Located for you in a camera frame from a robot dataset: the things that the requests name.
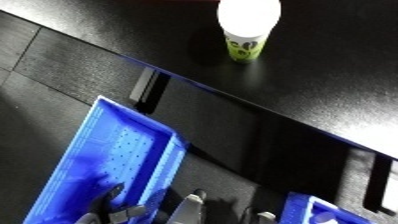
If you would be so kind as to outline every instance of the dark floor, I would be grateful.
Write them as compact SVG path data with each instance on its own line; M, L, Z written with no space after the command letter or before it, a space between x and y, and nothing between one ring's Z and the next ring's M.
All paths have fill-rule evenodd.
M0 13L2 223L22 222L95 98L129 105L142 69ZM289 191L319 196L378 223L398 223L362 207L372 152L176 79L149 116L194 146L160 215L167 217L200 187L210 195L208 223L237 223L248 204L278 213Z

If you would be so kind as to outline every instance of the blue bin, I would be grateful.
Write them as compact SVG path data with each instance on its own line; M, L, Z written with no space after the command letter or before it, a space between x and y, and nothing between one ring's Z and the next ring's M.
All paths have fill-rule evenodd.
M339 224L374 224L314 196L290 193L279 224L315 224L316 215L330 212Z
M74 223L118 183L125 188L114 206L147 208L128 224L151 223L187 145L165 125L99 97L24 223Z

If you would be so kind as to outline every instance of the green label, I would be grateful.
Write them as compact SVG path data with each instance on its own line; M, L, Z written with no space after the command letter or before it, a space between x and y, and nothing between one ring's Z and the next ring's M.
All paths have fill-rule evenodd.
M258 58L265 44L265 40L263 40L261 42L245 42L242 45L239 45L237 42L230 40L228 37L226 37L226 41L228 51L232 59L243 63L247 63Z

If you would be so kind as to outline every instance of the black tabletop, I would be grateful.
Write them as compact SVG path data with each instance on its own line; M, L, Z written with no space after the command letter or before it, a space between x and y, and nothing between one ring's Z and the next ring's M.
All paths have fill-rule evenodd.
M398 158L395 0L282 0L281 20L249 65L229 59L216 8L188 0L0 0L5 12Z

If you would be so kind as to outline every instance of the paper cup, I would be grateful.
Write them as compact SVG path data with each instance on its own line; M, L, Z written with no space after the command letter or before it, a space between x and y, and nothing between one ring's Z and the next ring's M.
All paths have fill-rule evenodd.
M217 16L231 58L242 63L258 58L280 14L279 0L221 0Z

